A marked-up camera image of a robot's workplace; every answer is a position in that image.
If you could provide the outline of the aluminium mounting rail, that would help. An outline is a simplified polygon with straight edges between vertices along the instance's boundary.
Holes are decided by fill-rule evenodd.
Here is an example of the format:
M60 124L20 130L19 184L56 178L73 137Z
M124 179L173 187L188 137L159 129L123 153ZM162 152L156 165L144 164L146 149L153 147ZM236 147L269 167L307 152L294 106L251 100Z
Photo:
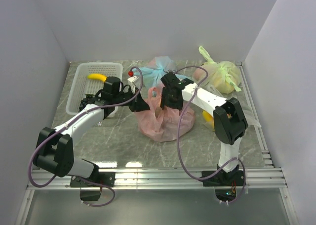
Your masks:
M215 188L228 189L228 186L204 187L202 182L190 178L182 169L102 169L103 172L115 172L114 190L143 190L143 189L200 189ZM33 179L38 184L43 184L52 177L51 173L43 170L32 172ZM98 190L97 187L70 187L72 178L65 176L55 178L48 186L37 188L30 182L28 190ZM285 181L282 169L278 168L254 168L246 169L246 188L285 188Z

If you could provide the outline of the black grape bunch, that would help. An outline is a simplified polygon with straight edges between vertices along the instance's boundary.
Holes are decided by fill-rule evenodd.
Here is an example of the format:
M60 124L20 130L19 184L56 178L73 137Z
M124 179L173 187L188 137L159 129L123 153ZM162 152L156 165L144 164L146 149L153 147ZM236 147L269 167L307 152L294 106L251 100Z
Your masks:
M93 94L86 94L85 98L83 98L80 101L79 112L82 111L88 104L93 104L93 103L94 103L94 95Z

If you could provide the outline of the single yellow banana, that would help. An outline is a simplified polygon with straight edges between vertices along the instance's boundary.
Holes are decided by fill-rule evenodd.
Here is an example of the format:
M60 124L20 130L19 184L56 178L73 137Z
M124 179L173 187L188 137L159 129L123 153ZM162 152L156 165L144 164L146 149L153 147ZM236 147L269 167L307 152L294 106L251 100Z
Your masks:
M105 82L107 79L107 76L105 76L103 74L93 73L93 74L87 75L87 78L92 79L92 80L99 80L99 81Z

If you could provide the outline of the clear bag of fruits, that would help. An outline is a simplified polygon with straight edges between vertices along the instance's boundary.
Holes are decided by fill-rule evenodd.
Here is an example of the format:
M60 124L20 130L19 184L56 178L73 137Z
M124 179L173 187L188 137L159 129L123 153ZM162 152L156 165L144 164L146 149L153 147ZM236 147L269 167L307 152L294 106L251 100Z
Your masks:
M217 95L217 96L223 97L223 95L213 85L208 84L206 86L206 90ZM258 120L255 119L254 113L253 113L252 109L250 108L250 106L248 106L246 103L243 103L241 101L240 101L240 104L241 104L241 107L243 109L245 118L248 122L248 125L253 125L253 126L260 128L261 124L259 123ZM215 131L213 117L206 111L202 112L202 116L205 120L204 125L206 127L208 127L209 129L212 129L213 131Z

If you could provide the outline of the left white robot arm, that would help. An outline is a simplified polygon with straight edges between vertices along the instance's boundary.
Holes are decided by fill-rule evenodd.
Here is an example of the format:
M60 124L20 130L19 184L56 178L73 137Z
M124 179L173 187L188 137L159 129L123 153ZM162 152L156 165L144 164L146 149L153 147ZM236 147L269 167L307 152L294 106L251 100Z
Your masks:
M108 77L102 89L80 102L79 113L73 118L53 129L45 127L40 131L29 167L37 166L54 177L75 176L87 186L98 184L99 167L75 157L74 146L88 129L109 117L116 107L127 106L131 112L148 110L141 88L135 84L142 80L141 76L133 76L123 85L119 78Z

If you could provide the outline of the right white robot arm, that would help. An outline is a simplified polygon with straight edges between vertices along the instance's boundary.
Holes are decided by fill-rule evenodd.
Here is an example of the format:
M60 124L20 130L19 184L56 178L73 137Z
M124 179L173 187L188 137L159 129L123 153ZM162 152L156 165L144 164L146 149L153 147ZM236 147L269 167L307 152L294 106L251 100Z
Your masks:
M169 107L180 111L177 126L177 152L180 164L185 173L198 181L209 180L217 175L219 183L229 185L234 179L234 171L242 161L238 158L239 146L248 123L240 102L236 98L226 99L216 96L189 79L179 80L175 73L169 72L161 78L164 87L160 107ZM180 126L184 113L193 103L208 112L214 120L215 135L221 142L219 168L209 176L198 178L185 167L180 152Z

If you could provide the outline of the blue tied plastic bag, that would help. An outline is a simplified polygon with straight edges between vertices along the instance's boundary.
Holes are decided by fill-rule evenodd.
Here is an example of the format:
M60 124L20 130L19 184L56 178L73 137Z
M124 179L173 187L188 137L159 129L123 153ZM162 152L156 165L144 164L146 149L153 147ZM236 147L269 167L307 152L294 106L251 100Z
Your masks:
M161 78L168 72L176 72L178 68L173 60L168 56L155 57L144 67L140 67L143 75L143 85L150 89L152 87L161 88Z

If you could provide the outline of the pink plastic bag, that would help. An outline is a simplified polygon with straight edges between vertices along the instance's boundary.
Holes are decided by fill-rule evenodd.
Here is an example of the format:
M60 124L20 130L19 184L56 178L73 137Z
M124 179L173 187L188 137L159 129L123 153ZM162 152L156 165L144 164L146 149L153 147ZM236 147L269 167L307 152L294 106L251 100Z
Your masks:
M195 123L195 112L188 107L183 117L181 111L166 107L160 108L161 90L152 87L148 90L148 98L145 100L150 110L136 112L138 129L145 136L156 142L174 141L179 136L188 133Z

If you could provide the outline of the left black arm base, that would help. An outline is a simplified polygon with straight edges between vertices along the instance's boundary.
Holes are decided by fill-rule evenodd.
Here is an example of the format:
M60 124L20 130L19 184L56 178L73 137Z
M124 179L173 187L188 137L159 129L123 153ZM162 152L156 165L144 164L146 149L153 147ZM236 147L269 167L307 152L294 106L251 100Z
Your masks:
M116 193L113 190L115 177L115 172L98 172L96 176L91 178L72 176L70 188L80 189L79 197L82 203L91 207L102 207L110 204L115 199ZM104 189L112 192L112 198L104 204L92 204L92 202L99 201Z

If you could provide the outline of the white plastic basket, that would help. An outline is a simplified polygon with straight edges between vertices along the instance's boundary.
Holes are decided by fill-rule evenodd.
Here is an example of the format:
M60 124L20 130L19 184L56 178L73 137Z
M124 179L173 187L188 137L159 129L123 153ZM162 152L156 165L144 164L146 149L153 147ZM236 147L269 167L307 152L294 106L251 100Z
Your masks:
M88 62L81 63L74 75L69 97L66 104L66 112L76 115L79 112L80 101L87 94L95 95L103 88L101 80L89 79L89 74L102 74L106 77L114 76L122 79L123 66L114 62Z

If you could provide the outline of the green tied plastic bag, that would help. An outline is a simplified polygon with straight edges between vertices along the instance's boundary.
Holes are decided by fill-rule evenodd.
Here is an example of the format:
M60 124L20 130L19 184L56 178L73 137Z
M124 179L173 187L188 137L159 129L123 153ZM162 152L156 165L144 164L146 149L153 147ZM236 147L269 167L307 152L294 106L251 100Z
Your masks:
M200 46L198 50L206 60L201 65L201 68L208 73L207 78L201 83L201 87L215 87L219 93L223 94L241 91L239 87L241 84L241 72L233 62L215 62L204 47Z

